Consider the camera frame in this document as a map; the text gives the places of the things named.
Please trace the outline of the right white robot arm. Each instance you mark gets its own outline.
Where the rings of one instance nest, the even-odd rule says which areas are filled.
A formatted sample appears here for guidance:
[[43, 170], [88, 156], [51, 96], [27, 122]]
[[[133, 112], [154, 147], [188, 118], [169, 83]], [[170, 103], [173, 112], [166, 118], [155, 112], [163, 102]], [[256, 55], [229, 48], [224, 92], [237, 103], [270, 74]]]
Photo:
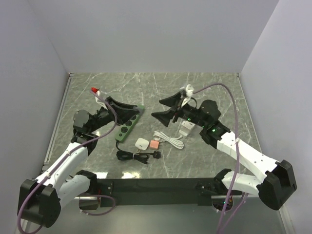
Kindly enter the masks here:
[[218, 194], [224, 195], [232, 188], [256, 195], [267, 207], [279, 210], [297, 189], [293, 166], [286, 160], [270, 158], [236, 138], [234, 132], [218, 120], [221, 113], [215, 101], [207, 99], [196, 108], [183, 104], [184, 98], [185, 95], [178, 92], [160, 100], [159, 103], [169, 109], [154, 112], [152, 116], [164, 126], [181, 118], [202, 127], [199, 134], [206, 144], [236, 159], [252, 173], [245, 175], [222, 170], [215, 176], [214, 190]]

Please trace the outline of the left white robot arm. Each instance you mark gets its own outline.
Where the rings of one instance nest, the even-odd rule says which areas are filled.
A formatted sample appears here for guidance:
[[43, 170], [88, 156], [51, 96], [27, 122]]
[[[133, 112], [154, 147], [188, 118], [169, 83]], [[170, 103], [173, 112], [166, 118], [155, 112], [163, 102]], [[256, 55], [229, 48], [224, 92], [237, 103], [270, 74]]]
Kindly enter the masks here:
[[137, 105], [124, 104], [111, 97], [96, 96], [101, 108], [95, 114], [79, 110], [74, 114], [73, 138], [64, 153], [41, 175], [25, 180], [20, 187], [18, 220], [25, 219], [40, 227], [51, 227], [62, 208], [80, 194], [94, 195], [97, 176], [88, 171], [70, 173], [95, 149], [99, 136], [93, 132], [113, 122], [123, 125], [141, 113]]

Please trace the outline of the green power strip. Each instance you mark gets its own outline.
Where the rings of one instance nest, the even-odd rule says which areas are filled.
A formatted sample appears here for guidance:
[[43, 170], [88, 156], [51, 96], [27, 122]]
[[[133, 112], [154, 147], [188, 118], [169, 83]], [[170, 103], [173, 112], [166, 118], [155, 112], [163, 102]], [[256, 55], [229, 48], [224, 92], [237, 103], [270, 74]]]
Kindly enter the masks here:
[[125, 124], [121, 125], [120, 129], [115, 135], [115, 140], [122, 143], [125, 139], [130, 135], [131, 131], [134, 129], [138, 120], [144, 113], [145, 107], [143, 105], [138, 105], [139, 114], [133, 116], [130, 120], [128, 120]]

